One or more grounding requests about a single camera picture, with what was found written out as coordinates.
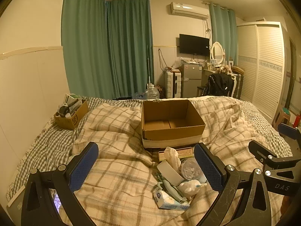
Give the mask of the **clear cotton swab jar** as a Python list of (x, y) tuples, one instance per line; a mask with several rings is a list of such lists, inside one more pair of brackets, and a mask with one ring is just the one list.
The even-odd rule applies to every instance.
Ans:
[(203, 180), (204, 173), (195, 158), (185, 158), (181, 161), (180, 172), (186, 180)]

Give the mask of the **wooden box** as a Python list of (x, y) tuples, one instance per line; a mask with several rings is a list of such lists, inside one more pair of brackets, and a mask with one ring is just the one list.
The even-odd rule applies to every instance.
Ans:
[[(192, 147), (177, 148), (176, 151), (178, 152), (179, 159), (184, 159), (184, 158), (189, 158), (194, 156)], [(163, 161), (165, 159), (164, 151), (158, 152), (158, 159), (159, 161)]]

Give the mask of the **tissue pack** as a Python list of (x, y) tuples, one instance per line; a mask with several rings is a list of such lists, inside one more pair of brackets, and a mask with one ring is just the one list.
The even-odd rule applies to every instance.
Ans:
[(165, 191), (158, 188), (153, 191), (153, 197), (159, 209), (185, 211), (190, 207), (188, 202), (181, 204)]

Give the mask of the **white cloth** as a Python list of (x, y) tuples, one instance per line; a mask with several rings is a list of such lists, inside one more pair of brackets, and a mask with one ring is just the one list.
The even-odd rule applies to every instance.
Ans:
[(181, 161), (178, 152), (174, 148), (168, 146), (164, 150), (164, 158), (176, 172), (180, 171)]

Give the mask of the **small wooden stool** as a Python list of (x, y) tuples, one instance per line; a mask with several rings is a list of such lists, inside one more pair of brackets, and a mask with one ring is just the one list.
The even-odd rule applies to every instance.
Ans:
[(281, 108), (272, 124), (275, 130), (278, 130), (279, 124), (289, 124), (290, 112), (287, 108)]

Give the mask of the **beige plaid blanket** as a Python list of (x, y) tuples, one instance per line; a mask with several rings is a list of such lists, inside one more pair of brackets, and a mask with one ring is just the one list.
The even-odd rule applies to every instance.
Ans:
[[(261, 164), (249, 152), (256, 140), (278, 157), (292, 155), (289, 144), (256, 107), (231, 97), (196, 98), (192, 104), (205, 122), (201, 142), (225, 164), (252, 171)], [(75, 195), (96, 225), (196, 225), (217, 193), (204, 187), (186, 211), (161, 210), (154, 198), (157, 154), (144, 149), (141, 102), (89, 98), (89, 114), (76, 132), (72, 154), (89, 142), (98, 158)]]

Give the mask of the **white louvered wardrobe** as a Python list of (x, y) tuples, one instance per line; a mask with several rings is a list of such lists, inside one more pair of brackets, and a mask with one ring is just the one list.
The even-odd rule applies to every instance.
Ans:
[(241, 100), (252, 103), (272, 123), (279, 106), (285, 71), (285, 45), (280, 22), (237, 26), (238, 67), (244, 70)]

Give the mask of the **white dressing table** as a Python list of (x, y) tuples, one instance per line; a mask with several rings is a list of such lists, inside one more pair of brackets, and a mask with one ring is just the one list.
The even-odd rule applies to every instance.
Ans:
[(212, 75), (212, 74), (214, 74), (214, 73), (215, 73), (214, 70), (205, 69), (205, 68), (203, 67), (203, 70), (202, 70), (202, 77), (201, 77), (201, 87), (204, 88), (204, 86), (205, 86), (205, 85), (207, 84), (207, 82), (208, 82), (208, 77), (209, 77), (209, 75)]

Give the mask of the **large open cardboard box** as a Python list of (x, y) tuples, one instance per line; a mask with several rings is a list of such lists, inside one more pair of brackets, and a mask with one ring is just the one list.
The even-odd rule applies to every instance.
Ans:
[(205, 122), (188, 99), (144, 101), (141, 136), (144, 148), (165, 149), (199, 142)]

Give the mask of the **white suitcase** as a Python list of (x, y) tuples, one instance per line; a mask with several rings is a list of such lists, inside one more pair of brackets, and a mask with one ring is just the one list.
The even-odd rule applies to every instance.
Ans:
[(179, 69), (166, 71), (165, 76), (165, 92), (166, 98), (181, 97), (181, 72)]

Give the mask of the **green curtain right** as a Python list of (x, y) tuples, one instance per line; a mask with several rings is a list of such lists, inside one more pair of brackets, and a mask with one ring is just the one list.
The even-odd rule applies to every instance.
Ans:
[(234, 64), (238, 62), (238, 35), (235, 12), (218, 4), (209, 5), (212, 42), (219, 42), (226, 52), (226, 61), (230, 58)]

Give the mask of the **green curtain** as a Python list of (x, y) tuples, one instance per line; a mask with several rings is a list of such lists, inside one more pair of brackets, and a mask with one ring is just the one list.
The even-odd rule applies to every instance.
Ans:
[(209, 5), (212, 42), (219, 42), (226, 52), (226, 61), (230, 58), (234, 64), (238, 62), (238, 35), (235, 12), (218, 4)]
[(63, 0), (61, 43), (69, 89), (134, 97), (154, 79), (150, 0)]

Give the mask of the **large clear water bottle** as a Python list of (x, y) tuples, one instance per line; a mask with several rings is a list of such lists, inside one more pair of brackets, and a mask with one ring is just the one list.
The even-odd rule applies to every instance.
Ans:
[(159, 99), (160, 98), (158, 89), (152, 83), (147, 85), (147, 90), (145, 92), (145, 95), (146, 95), (147, 99)]

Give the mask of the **white air conditioner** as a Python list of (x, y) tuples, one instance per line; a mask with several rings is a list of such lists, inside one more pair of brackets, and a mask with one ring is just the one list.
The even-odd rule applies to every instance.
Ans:
[(171, 14), (183, 15), (206, 20), (209, 18), (209, 10), (198, 6), (175, 3), (170, 4)]

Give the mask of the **black wall television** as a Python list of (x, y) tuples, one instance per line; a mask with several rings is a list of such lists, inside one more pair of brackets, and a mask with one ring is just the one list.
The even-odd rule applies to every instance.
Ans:
[(209, 38), (180, 34), (179, 52), (208, 57), (210, 55), (210, 40)]

